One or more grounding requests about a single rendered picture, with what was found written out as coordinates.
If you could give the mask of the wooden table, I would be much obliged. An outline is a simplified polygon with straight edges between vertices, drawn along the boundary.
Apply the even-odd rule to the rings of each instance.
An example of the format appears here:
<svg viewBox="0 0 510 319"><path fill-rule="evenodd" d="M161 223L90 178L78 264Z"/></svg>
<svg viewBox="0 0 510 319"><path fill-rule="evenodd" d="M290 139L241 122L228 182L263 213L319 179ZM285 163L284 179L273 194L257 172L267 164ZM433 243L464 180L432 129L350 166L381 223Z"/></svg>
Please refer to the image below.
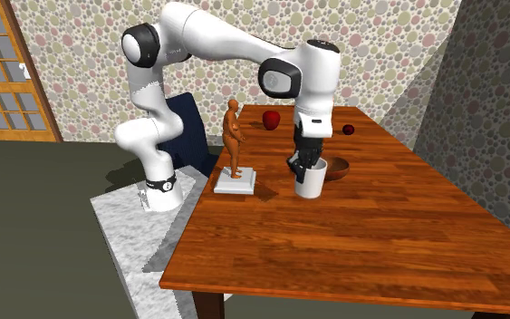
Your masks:
<svg viewBox="0 0 510 319"><path fill-rule="evenodd" d="M198 319L224 319L226 294L510 315L508 227L355 107L334 110L324 144L349 173L300 198L285 163L293 110L279 108L275 130L264 112L239 115L254 194L217 194L209 181L159 282L192 292Z"/></svg>

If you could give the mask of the brown wooden bowl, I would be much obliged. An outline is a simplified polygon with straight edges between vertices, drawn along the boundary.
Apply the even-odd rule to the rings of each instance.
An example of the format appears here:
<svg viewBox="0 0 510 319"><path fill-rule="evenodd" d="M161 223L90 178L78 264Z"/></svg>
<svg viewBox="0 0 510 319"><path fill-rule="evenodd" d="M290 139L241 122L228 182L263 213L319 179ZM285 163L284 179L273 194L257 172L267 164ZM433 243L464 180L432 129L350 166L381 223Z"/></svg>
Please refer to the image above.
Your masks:
<svg viewBox="0 0 510 319"><path fill-rule="evenodd" d="M350 170L350 163L341 157L328 157L327 170L325 174L326 180L338 180L345 177Z"/></svg>

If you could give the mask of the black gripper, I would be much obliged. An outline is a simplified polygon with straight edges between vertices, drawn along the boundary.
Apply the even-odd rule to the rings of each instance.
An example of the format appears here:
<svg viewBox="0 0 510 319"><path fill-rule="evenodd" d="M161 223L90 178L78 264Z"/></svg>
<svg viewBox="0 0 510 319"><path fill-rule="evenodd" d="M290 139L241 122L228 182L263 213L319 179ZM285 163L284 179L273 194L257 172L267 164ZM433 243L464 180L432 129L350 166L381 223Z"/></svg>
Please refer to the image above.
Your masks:
<svg viewBox="0 0 510 319"><path fill-rule="evenodd" d="M311 169L321 157L322 138L306 138L303 136L303 129L295 126L293 141L295 152L286 162L291 172L295 174L296 181L303 184L306 170Z"/></svg>

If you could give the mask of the dark blue chair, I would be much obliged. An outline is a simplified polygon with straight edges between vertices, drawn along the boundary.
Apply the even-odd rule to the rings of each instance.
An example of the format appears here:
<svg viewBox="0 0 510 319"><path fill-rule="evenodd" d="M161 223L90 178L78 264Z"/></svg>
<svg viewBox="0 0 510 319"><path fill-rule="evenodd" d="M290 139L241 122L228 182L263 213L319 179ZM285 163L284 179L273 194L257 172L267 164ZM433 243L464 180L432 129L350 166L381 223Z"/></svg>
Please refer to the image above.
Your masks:
<svg viewBox="0 0 510 319"><path fill-rule="evenodd" d="M171 156L175 169L191 166L208 178L218 156L209 152L204 123L193 95L190 92L182 93L168 98L167 104L183 121L184 130L174 140L160 143L157 149Z"/></svg>

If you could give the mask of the white cup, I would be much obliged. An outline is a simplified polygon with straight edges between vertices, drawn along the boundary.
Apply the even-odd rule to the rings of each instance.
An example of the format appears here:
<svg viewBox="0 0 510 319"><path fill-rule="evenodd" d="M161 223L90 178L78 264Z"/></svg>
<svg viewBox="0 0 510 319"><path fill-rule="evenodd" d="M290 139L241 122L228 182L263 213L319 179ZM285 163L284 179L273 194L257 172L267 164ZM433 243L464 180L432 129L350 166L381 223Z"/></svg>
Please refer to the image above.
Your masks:
<svg viewBox="0 0 510 319"><path fill-rule="evenodd" d="M297 174L294 182L295 194L308 199L320 197L327 168L327 161L319 158L315 165L305 170L303 181Z"/></svg>

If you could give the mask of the grey marbled robot stand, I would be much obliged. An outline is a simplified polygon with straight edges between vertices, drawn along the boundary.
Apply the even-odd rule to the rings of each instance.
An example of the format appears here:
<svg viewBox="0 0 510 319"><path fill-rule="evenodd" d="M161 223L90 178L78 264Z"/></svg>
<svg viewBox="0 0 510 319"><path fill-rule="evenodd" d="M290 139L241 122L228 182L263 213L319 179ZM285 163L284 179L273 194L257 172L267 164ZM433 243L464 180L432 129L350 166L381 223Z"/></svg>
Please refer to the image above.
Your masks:
<svg viewBox="0 0 510 319"><path fill-rule="evenodd" d="M168 212L141 205L138 182L91 199L121 284L137 319L197 319L189 291L159 287L207 177L191 166L177 170L184 203Z"/></svg>

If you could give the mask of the orange figure on white base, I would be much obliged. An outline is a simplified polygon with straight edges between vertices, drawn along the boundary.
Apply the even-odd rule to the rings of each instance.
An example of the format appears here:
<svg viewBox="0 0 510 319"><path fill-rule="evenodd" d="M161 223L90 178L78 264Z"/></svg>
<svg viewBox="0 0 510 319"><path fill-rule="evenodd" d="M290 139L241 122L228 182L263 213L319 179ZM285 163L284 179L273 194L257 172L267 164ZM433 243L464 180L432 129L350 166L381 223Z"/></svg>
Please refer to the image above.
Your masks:
<svg viewBox="0 0 510 319"><path fill-rule="evenodd" d="M222 141L230 155L230 164L221 169L217 183L214 187L215 193L253 195L255 191L256 172L253 168L245 167L242 171L238 165L240 146L245 141L245 136L240 130L236 117L238 102L229 100L227 111L223 120Z"/></svg>

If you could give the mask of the wooden door with glass panes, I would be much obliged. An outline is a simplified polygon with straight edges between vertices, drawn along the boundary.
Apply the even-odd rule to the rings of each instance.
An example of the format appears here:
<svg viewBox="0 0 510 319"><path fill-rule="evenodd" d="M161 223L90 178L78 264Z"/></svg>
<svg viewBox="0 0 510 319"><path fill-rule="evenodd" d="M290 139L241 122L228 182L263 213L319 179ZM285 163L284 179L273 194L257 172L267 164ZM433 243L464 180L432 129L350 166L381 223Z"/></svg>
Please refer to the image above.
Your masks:
<svg viewBox="0 0 510 319"><path fill-rule="evenodd" d="M10 0L0 0L0 140L63 140Z"/></svg>

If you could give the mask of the red apple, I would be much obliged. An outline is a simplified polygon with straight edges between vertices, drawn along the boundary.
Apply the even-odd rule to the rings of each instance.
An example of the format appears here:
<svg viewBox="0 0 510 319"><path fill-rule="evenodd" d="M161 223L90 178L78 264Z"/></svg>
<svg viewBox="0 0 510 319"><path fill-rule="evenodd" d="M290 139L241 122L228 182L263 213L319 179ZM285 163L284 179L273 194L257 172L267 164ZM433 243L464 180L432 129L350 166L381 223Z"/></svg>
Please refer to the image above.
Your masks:
<svg viewBox="0 0 510 319"><path fill-rule="evenodd" d="M263 125L266 130L273 131L275 130L281 120L281 115L278 111L265 111L262 116Z"/></svg>

